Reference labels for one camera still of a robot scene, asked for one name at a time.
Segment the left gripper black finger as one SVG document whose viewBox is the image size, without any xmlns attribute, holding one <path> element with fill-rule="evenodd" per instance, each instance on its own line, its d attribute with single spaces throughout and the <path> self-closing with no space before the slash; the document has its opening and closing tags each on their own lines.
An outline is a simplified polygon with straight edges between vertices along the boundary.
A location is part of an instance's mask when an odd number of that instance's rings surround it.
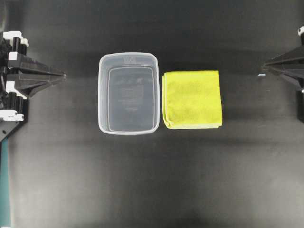
<svg viewBox="0 0 304 228">
<path fill-rule="evenodd" d="M 9 53 L 9 68 L 18 69 L 21 72 L 66 76 L 65 72 L 47 66 L 18 52 Z"/>
<path fill-rule="evenodd" d="M 58 83 L 66 81 L 66 76 L 56 75 L 12 75 L 11 80 L 15 82 L 14 89 L 31 98 L 37 92 Z"/>
</svg>

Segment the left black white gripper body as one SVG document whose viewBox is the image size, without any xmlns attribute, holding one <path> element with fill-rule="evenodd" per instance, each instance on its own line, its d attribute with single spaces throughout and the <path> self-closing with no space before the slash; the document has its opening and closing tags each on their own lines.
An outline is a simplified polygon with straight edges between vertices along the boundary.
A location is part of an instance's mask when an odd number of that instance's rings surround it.
<svg viewBox="0 0 304 228">
<path fill-rule="evenodd" d="M 21 122 L 23 106 L 28 96 L 22 92 L 21 70 L 9 66 L 19 55 L 27 55 L 28 40 L 21 31 L 0 33 L 0 120 Z"/>
</svg>

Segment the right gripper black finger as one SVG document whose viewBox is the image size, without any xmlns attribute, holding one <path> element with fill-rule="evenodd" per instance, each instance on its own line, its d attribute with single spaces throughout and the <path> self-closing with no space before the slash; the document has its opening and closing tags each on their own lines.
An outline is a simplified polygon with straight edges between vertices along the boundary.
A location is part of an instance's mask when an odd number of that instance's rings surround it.
<svg viewBox="0 0 304 228">
<path fill-rule="evenodd" d="M 304 69 L 304 46 L 297 47 L 264 63 L 264 69 L 292 71 Z"/>
<path fill-rule="evenodd" d="M 262 68 L 262 72 L 267 74 L 271 73 L 276 76 L 282 77 L 285 81 L 293 84 L 296 87 L 297 91 L 304 90 L 304 74 L 288 72 L 284 70 L 276 70 L 273 68 Z"/>
</svg>

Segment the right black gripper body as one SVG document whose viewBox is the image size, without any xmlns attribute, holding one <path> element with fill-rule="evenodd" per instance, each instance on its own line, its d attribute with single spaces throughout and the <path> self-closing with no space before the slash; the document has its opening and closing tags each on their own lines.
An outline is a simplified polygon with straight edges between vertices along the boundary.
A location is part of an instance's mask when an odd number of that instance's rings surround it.
<svg viewBox="0 0 304 228">
<path fill-rule="evenodd" d="M 304 27 L 298 29 L 298 35 L 301 39 L 302 46 L 304 45 Z M 303 90 L 297 91 L 297 117 L 300 121 L 304 120 L 304 92 Z"/>
</svg>

